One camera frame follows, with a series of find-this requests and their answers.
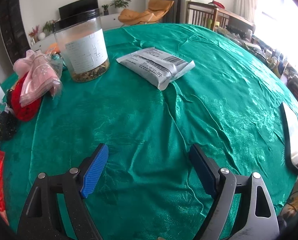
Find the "white jar label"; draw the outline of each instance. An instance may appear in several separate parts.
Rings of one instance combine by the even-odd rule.
[[[92,70],[108,58],[102,29],[65,44],[65,48],[76,74]]]

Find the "potted plant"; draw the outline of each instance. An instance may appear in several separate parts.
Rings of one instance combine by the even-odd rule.
[[[104,15],[109,15],[108,7],[109,7],[108,4],[104,4],[104,5],[102,6],[102,8],[104,9]]]
[[[52,25],[55,23],[54,20],[47,21],[45,25],[43,26],[43,32],[48,36],[50,33],[52,33]]]
[[[112,0],[110,6],[114,6],[118,13],[121,13],[123,9],[129,6],[131,0]]]
[[[38,41],[38,30],[39,30],[39,25],[37,25],[35,28],[32,28],[32,31],[28,33],[29,37],[32,39],[33,43],[36,43]]]

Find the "blue gripper pad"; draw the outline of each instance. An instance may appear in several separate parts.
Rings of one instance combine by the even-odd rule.
[[[108,153],[108,146],[104,144],[83,177],[80,193],[84,198],[87,198],[88,195],[95,190],[100,175],[108,160]]]
[[[213,199],[215,199],[218,195],[217,177],[219,176],[219,174],[217,173],[217,170],[216,170],[218,167],[215,166],[216,165],[215,162],[211,162],[210,159],[204,155],[202,150],[200,150],[202,152],[200,153],[199,152],[200,148],[197,149],[197,147],[198,146],[195,146],[195,145],[192,145],[190,147],[189,159],[193,164],[194,169],[196,170],[196,173],[201,181],[201,184],[205,192],[208,195],[210,195]]]

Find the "barcode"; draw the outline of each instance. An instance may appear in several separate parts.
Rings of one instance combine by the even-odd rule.
[[[175,56],[166,57],[163,60],[165,60],[167,62],[171,62],[171,63],[173,63],[176,66],[179,66],[179,65],[181,65],[183,63],[186,63],[184,60],[182,60],[182,59],[180,59],[178,57],[175,57]]]

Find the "black jar lid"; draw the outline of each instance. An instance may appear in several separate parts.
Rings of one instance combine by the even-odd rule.
[[[96,17],[99,17],[99,15],[100,15],[99,9],[78,13],[76,15],[73,15],[63,20],[60,20],[58,22],[55,22],[52,26],[52,30],[53,32],[59,32],[73,25],[92,20]]]

